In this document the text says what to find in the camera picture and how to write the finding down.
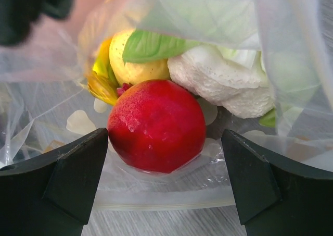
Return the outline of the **red fake pomegranate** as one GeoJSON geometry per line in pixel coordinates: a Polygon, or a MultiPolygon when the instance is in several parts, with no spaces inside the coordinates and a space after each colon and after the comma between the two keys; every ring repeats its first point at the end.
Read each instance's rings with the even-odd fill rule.
{"type": "Polygon", "coordinates": [[[148,80],[130,87],[109,116],[110,142],[134,168],[171,173],[203,149],[206,123],[200,105],[170,80],[148,80]]]}

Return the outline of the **clear zip top bag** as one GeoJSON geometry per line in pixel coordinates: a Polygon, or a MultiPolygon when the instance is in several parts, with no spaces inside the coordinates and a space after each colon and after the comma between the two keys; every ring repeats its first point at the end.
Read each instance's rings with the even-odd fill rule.
{"type": "Polygon", "coordinates": [[[27,42],[1,48],[1,166],[29,160],[102,127],[110,107],[85,74],[101,41],[144,28],[213,46],[262,49],[275,129],[202,103],[203,153],[170,175],[139,172],[109,148],[94,207],[183,210],[234,204],[219,137],[232,129],[302,164],[332,171],[332,57],[318,0],[76,0],[70,17],[40,15],[27,42]]]}

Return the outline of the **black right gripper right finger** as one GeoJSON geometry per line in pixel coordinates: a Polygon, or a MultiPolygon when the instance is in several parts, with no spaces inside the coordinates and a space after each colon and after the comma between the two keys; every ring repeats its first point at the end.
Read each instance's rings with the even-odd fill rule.
{"type": "Polygon", "coordinates": [[[332,235],[332,172],[225,130],[222,146],[247,235],[332,235]]]}

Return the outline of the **white fake cauliflower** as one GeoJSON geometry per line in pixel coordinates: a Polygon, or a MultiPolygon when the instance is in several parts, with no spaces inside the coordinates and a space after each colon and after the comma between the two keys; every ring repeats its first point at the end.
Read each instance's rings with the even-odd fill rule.
{"type": "Polygon", "coordinates": [[[258,118],[275,127],[274,94],[263,53],[228,49],[145,30],[134,30],[125,45],[124,63],[166,59],[171,79],[195,95],[242,119],[258,118]]]}

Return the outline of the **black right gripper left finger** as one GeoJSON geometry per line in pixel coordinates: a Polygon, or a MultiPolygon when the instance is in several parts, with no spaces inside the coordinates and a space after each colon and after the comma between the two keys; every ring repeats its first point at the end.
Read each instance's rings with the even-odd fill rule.
{"type": "Polygon", "coordinates": [[[106,158],[99,128],[69,144],[1,168],[1,235],[81,235],[106,158]]]}

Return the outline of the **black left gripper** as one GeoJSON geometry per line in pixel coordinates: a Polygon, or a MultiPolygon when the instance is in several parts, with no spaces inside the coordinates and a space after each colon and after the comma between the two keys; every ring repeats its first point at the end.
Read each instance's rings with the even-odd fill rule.
{"type": "Polygon", "coordinates": [[[67,19],[73,3],[74,0],[1,0],[1,46],[25,42],[40,15],[67,19]]]}

